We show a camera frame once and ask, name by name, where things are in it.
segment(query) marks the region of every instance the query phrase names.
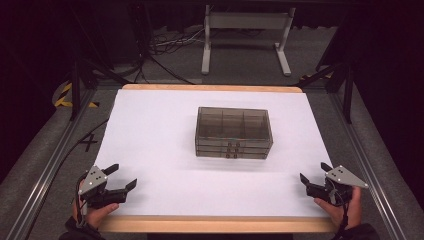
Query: gray floor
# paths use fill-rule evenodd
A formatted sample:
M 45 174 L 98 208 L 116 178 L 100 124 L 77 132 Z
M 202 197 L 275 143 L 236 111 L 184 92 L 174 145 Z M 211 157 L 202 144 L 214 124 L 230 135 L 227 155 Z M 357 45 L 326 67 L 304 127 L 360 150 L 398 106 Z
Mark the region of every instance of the gray floor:
M 202 84 L 228 85 L 288 85 L 297 83 L 299 77 L 313 74 L 315 65 L 334 34 L 335 29 L 293 29 L 286 45 L 286 56 L 292 76 L 284 77 L 279 66 L 273 43 L 279 34 L 266 31 L 257 37 L 247 37 L 235 32 L 222 32 L 212 41 L 210 74 L 200 73 L 202 43 L 194 43 L 173 54 L 156 57 L 163 65 L 186 79 Z M 147 80 L 151 83 L 178 83 L 159 68 L 147 61 L 143 67 Z M 135 74 L 128 77 L 133 81 Z M 82 136 L 105 120 L 113 106 L 115 87 L 100 85 L 91 101 L 99 102 L 98 108 L 87 108 L 66 147 L 68 151 Z M 352 172 L 364 177 L 358 150 L 352 145 L 348 130 L 335 107 L 337 96 L 323 90 L 305 89 L 321 131 L 324 143 L 333 165 L 342 164 Z M 10 229 L 18 219 L 26 200 L 34 191 L 35 183 L 43 173 L 50 157 L 69 125 L 71 109 L 59 107 L 52 118 L 41 129 L 26 151 L 22 154 L 10 174 L 0 186 L 3 203 L 0 206 L 0 239 L 6 239 Z M 363 152 L 369 160 L 376 179 L 381 185 L 384 196 L 399 222 L 403 234 L 395 237 L 390 224 L 396 221 L 385 220 L 384 211 L 378 204 L 375 190 L 364 191 L 363 221 L 371 223 L 379 232 L 381 239 L 424 239 L 424 214 L 414 196 L 403 181 L 390 157 L 378 131 L 373 125 L 366 108 L 356 89 L 352 105 L 352 129 L 360 140 Z M 34 222 L 28 239 L 57 239 L 65 231 L 63 224 L 70 216 L 70 202 L 77 178 L 94 163 L 100 148 L 106 125 L 94 131 L 94 140 L 86 152 L 86 145 L 80 144 L 67 157 L 53 181 L 42 209 Z M 145 239 L 144 234 L 104 233 L 111 239 Z M 330 239 L 332 234 L 294 234 L 296 240 Z

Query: metal rail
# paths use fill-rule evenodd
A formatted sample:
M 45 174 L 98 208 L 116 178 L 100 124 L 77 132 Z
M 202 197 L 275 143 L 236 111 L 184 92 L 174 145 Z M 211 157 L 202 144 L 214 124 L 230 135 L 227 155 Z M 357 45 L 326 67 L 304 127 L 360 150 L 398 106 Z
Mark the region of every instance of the metal rail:
M 387 230 L 392 239 L 406 239 L 405 234 L 397 220 L 393 209 L 387 199 L 386 193 L 380 185 L 377 176 L 375 175 L 370 161 L 365 154 L 365 151 L 361 145 L 361 142 L 356 134 L 355 129 L 352 124 L 348 124 L 345 121 L 343 115 L 343 107 L 340 99 L 337 94 L 329 94 L 331 102 L 334 108 L 337 110 L 338 116 L 343 123 L 344 129 L 349 136 L 349 139 L 356 151 L 358 156 L 359 167 L 364 175 L 365 181 L 370 186 L 371 195 L 374 199 L 375 204 L 377 205 L 378 210 L 380 211 L 380 215 L 383 218 L 384 224 L 386 225 Z
M 66 126 L 66 129 L 61 139 L 59 140 L 58 145 L 56 146 L 52 156 L 44 168 L 43 173 L 32 189 L 31 195 L 22 208 L 21 213 L 9 231 L 6 240 L 27 239 L 31 226 L 41 210 L 44 199 L 47 197 L 47 192 L 53 182 L 53 178 L 56 172 L 59 171 L 61 161 L 64 157 L 64 154 L 66 153 L 66 146 L 71 139 L 75 128 L 78 126 L 78 123 L 81 120 L 81 117 L 88 104 L 90 103 L 93 95 L 94 90 L 87 90 L 85 92 L 82 98 L 81 110 L 79 111 L 79 114 Z

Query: table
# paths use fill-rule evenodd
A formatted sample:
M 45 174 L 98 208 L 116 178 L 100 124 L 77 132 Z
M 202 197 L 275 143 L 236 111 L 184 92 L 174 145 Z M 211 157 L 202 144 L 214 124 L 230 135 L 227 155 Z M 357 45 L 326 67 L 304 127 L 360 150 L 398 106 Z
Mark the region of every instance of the table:
M 274 138 L 268 158 L 197 158 L 199 104 L 267 107 Z M 323 181 L 321 161 L 331 165 L 299 88 L 126 85 L 118 92 L 96 164 L 120 164 L 107 189 L 122 188 L 134 178 L 138 185 L 100 230 L 331 232 L 335 229 L 330 219 L 306 196 L 299 180 L 302 172 L 311 182 Z

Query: white paper sheet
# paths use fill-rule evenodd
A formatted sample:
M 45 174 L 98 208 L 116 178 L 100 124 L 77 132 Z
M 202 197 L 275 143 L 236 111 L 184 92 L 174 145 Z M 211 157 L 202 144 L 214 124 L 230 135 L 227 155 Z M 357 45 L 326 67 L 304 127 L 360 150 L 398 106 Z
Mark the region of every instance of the white paper sheet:
M 266 160 L 196 157 L 198 107 L 267 109 Z M 120 169 L 107 189 L 137 187 L 117 215 L 327 216 L 306 196 L 303 173 L 324 183 L 331 162 L 303 93 L 119 90 L 96 164 Z

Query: drawer organizer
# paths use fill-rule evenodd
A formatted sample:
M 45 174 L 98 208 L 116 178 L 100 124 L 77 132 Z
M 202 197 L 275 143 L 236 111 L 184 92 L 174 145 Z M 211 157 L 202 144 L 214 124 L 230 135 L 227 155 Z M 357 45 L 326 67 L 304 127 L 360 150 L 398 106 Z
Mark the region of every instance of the drawer organizer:
M 267 110 L 199 107 L 196 156 L 266 159 L 273 144 Z

